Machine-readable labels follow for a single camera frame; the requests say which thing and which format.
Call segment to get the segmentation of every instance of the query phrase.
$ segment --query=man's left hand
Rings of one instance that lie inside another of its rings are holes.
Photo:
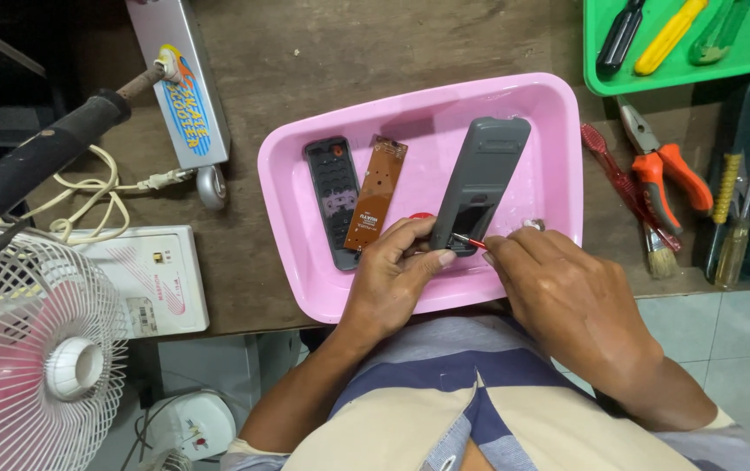
[[[435,222],[401,219],[363,250],[338,334],[372,348],[407,323],[424,286],[456,259],[447,249],[430,252],[424,239]]]

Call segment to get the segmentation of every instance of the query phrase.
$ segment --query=wooden workbench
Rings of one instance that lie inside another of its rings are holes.
[[[233,135],[225,168],[228,207],[204,209],[193,183],[126,201],[132,225],[192,225],[210,317],[206,334],[315,324],[291,294],[259,187],[256,156],[278,126],[437,85],[544,71],[569,83],[581,120],[605,134],[620,165],[631,164],[615,103],[583,84],[581,0],[194,0],[192,5]],[[123,0],[79,0],[73,17],[85,92],[118,88],[145,69]],[[702,172],[725,96],[713,89],[684,86],[631,98],[658,137],[680,144],[685,160]],[[129,123],[102,143],[119,162],[125,184],[177,163],[153,93],[134,105]],[[584,249],[620,262],[639,297],[711,291],[701,272],[689,267],[693,222],[680,192],[672,196],[687,227],[682,240],[688,248],[678,257],[683,269],[657,282],[646,272],[631,212],[590,154],[583,157]],[[94,157],[80,158],[67,171],[69,179],[93,174],[106,174]],[[30,201],[34,205],[58,191],[59,185],[47,182]],[[60,205],[38,223],[45,227],[72,208]],[[104,208],[93,209],[81,227],[94,226]]]

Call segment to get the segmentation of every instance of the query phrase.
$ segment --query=pink plastic tray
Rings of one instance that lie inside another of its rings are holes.
[[[532,124],[526,148],[488,234],[507,235],[542,218],[577,244],[582,239],[579,106],[550,74],[510,75],[392,96],[276,129],[259,150],[259,180],[270,226],[300,308],[320,322],[340,320],[354,271],[334,266],[303,147],[344,136],[363,182],[372,136],[409,146],[384,228],[418,212],[436,214],[471,120],[519,116]],[[505,297],[494,270],[476,255],[457,259],[424,289],[415,313]]]

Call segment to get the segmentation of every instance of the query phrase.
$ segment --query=pliers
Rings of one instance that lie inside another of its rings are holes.
[[[663,186],[663,173],[684,188],[689,194],[692,208],[698,211],[708,213],[713,209],[713,193],[704,179],[683,160],[677,144],[661,146],[651,127],[631,103],[621,96],[616,97],[616,102],[620,106],[625,133],[639,154],[631,168],[640,179],[641,197],[663,227],[677,236],[683,228],[669,207]]]

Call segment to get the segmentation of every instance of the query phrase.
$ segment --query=black screwdriver handle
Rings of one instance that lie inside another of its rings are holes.
[[[600,75],[613,75],[620,71],[628,49],[631,48],[631,41],[642,23],[644,3],[645,0],[628,0],[625,8],[614,18],[599,58],[596,59],[596,72]]]

